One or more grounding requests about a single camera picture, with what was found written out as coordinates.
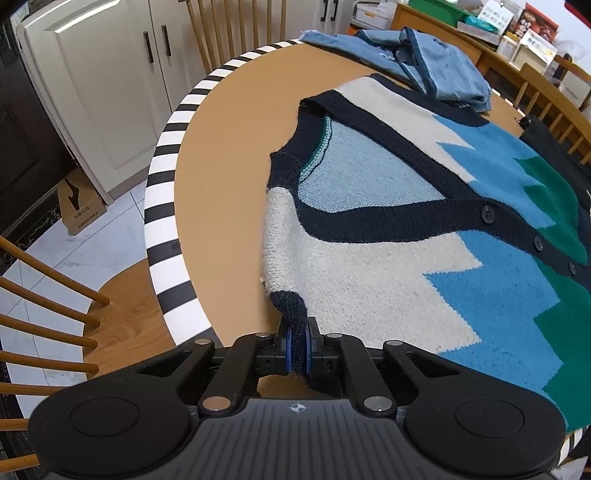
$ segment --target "green box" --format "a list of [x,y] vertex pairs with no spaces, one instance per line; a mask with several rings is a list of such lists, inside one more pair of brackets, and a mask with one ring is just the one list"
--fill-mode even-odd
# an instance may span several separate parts
[[457,26],[458,22],[463,22],[470,15],[463,8],[456,7],[445,0],[410,0],[408,5],[452,27]]

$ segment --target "white marble tile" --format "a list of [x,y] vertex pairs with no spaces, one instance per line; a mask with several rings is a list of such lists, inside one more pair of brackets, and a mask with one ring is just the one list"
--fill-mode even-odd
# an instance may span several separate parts
[[[11,311],[11,316],[28,321],[25,301],[21,300]],[[19,332],[5,326],[0,326],[0,339],[2,349],[5,352],[20,353],[21,355],[37,355],[37,348],[32,335]],[[7,363],[10,380],[15,384],[24,385],[48,385],[44,371],[41,368],[25,367]],[[31,415],[33,409],[44,397],[30,397],[29,395],[17,395],[17,401],[25,418]]]
[[43,401],[46,397],[33,397],[31,395],[17,395],[18,406],[21,407],[23,418],[30,418],[33,410]]
[[144,199],[147,183],[148,183],[148,180],[144,180],[142,183],[140,183],[139,185],[136,185],[135,187],[133,187],[130,190],[131,196],[134,198],[135,203],[139,203]]
[[[135,206],[134,199],[130,192],[127,192],[119,197],[113,205],[108,207],[104,215],[96,219],[76,236],[70,235],[66,226],[60,220],[35,241],[27,249],[27,253],[50,267],[55,267],[96,232],[133,206]],[[43,274],[37,270],[28,265],[22,265],[22,285],[25,288],[30,290],[42,278]]]
[[139,214],[144,218],[144,201],[138,202]]
[[71,387],[86,381],[86,374],[81,372],[62,372],[60,370],[45,369],[47,382],[52,387]]
[[[96,235],[89,238],[72,254],[55,267],[57,271],[95,290],[108,280],[141,261],[146,256],[144,246],[144,222],[139,210],[132,208],[117,217]],[[33,291],[80,312],[87,312],[90,299],[63,287],[50,278],[43,278]],[[57,313],[27,302],[31,323],[62,332],[82,335],[83,325]],[[66,361],[82,361],[82,349],[53,340],[35,338],[40,356]],[[51,385],[71,384],[79,376],[66,378],[62,372],[47,373]]]
[[[15,261],[6,271],[3,277],[14,283],[22,285],[21,261]],[[0,287],[0,313],[9,313],[20,300],[21,298],[18,295],[10,293],[8,290],[4,290],[2,287]]]

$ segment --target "dark door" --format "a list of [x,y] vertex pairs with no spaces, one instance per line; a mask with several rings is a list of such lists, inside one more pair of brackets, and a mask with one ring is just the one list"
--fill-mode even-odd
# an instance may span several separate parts
[[10,22],[0,24],[0,233],[73,168],[27,75]]

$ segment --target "light blue knit panel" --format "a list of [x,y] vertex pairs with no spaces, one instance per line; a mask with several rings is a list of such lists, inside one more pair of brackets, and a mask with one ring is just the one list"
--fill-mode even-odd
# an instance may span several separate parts
[[473,147],[441,144],[475,177],[468,184],[472,190],[512,206],[534,228],[554,225],[552,218],[525,191],[528,186],[541,185],[518,162],[536,157],[534,150],[492,122],[483,127],[469,127],[438,115],[435,118]]
[[298,197],[329,213],[445,198],[396,155],[329,118],[314,158],[301,171]]
[[561,367],[534,319],[560,299],[533,257],[487,233],[458,233],[482,266],[425,275],[480,337],[440,355],[547,397]]

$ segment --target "wooden chair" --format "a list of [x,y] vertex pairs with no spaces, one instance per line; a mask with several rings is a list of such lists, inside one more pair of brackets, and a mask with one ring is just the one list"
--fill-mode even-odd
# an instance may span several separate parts
[[[65,287],[68,287],[92,300],[101,306],[107,306],[110,303],[110,299],[107,295],[97,292],[88,288],[71,278],[59,273],[53,268],[45,265],[36,258],[32,257],[28,253],[20,250],[18,247],[10,243],[8,240],[0,236],[0,248],[10,253],[13,257],[18,258],[22,262],[26,263],[30,267],[35,268],[37,271],[44,275],[52,278],[56,282],[61,283]],[[47,299],[37,293],[27,290],[12,281],[0,277],[0,287],[4,288],[11,293],[18,295],[25,300],[33,302],[41,307],[44,307],[52,312],[59,313],[69,317],[75,321],[82,322],[85,327],[89,329],[96,329],[100,326],[100,319],[94,314],[88,314],[78,312],[69,307],[61,305],[55,301]],[[32,323],[24,322],[12,318],[8,315],[0,314],[0,325],[5,327],[19,330],[20,332],[29,333],[31,335],[48,338],[57,342],[69,343],[71,345],[78,345],[83,347],[86,351],[96,349],[98,343],[92,338],[84,338],[69,333],[60,332],[58,330],[41,327]],[[0,351],[0,361],[25,365],[28,367],[37,368],[48,368],[53,370],[62,370],[67,372],[83,372],[88,378],[92,378],[99,372],[99,367],[94,363],[87,362],[65,362],[61,360],[52,360],[47,358],[39,358],[37,356],[20,355],[18,353],[10,353]],[[13,383],[0,382],[0,394],[13,394],[13,395],[51,395],[52,393],[61,390],[64,387],[49,387],[43,385],[20,385]],[[14,430],[26,430],[28,419],[0,419],[0,430],[3,432],[14,431]],[[39,465],[36,455],[27,455],[18,458],[11,458],[8,460],[0,460],[0,473],[12,472],[15,470],[21,470],[24,468],[30,468]]]
[[278,22],[273,0],[248,0],[249,3],[245,0],[197,0],[198,16],[191,0],[185,2],[207,74],[228,60],[259,48],[261,34],[263,46],[285,40],[287,0],[281,0]]
[[591,124],[561,92],[527,63],[520,72],[523,84],[513,102],[519,108],[524,97],[530,100],[524,113],[536,115],[540,120],[551,119],[549,128],[560,143],[568,141],[568,153],[579,154],[580,163],[591,160]]

